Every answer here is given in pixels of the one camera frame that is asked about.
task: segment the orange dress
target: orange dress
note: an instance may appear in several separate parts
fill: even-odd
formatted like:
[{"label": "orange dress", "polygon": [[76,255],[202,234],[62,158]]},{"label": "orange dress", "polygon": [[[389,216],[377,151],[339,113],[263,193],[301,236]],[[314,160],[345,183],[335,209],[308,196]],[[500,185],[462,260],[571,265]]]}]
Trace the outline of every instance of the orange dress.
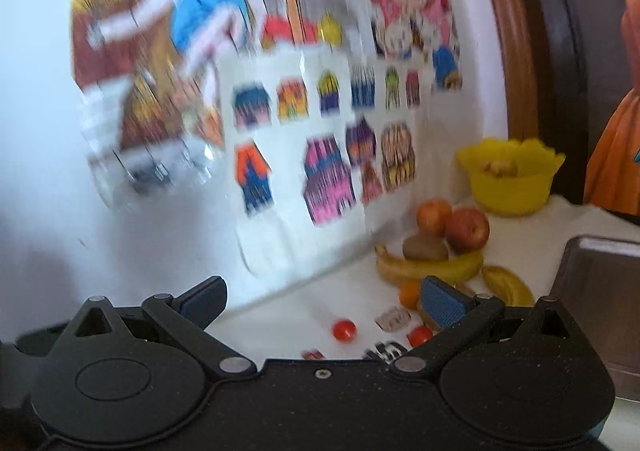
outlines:
[{"label": "orange dress", "polygon": [[584,201],[640,215],[640,0],[625,0],[622,35],[634,87],[607,124],[587,166]]}]

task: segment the yellow plastic container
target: yellow plastic container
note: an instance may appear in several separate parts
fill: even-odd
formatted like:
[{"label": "yellow plastic container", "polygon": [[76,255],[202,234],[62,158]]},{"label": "yellow plastic container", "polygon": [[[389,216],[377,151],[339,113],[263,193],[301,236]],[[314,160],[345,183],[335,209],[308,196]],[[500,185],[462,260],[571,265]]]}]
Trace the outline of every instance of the yellow plastic container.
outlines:
[{"label": "yellow plastic container", "polygon": [[[566,158],[537,139],[497,138],[461,149],[456,157],[469,175],[476,201],[500,216],[526,216],[542,209]],[[494,176],[484,169],[488,163],[515,164],[517,176]]]}]

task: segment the metal tray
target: metal tray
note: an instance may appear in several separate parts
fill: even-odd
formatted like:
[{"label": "metal tray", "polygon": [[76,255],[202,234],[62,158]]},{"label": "metal tray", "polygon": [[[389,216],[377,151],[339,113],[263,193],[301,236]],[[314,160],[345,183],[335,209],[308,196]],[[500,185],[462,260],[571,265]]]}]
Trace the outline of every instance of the metal tray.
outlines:
[{"label": "metal tray", "polygon": [[582,236],[566,244],[551,295],[605,363],[616,395],[640,401],[640,244]]}]

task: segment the red apple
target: red apple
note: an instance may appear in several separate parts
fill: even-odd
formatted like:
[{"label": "red apple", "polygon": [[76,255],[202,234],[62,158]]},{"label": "red apple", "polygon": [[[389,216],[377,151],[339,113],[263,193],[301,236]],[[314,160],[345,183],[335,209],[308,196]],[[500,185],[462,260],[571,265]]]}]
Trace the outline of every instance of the red apple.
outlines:
[{"label": "red apple", "polygon": [[456,209],[447,221],[445,236],[449,246],[459,254],[479,251],[489,240],[489,220],[476,208]]},{"label": "red apple", "polygon": [[444,236],[447,220],[451,216],[451,204],[442,198],[432,198],[418,207],[416,221],[421,233]]}]

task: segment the kiwi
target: kiwi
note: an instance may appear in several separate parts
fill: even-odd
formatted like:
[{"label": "kiwi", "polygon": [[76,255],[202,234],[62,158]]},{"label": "kiwi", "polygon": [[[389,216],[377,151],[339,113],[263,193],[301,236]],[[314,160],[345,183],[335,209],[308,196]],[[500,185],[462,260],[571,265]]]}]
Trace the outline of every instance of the kiwi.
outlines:
[{"label": "kiwi", "polygon": [[420,233],[404,240],[402,254],[414,261],[447,261],[449,250],[444,241],[431,233]]}]

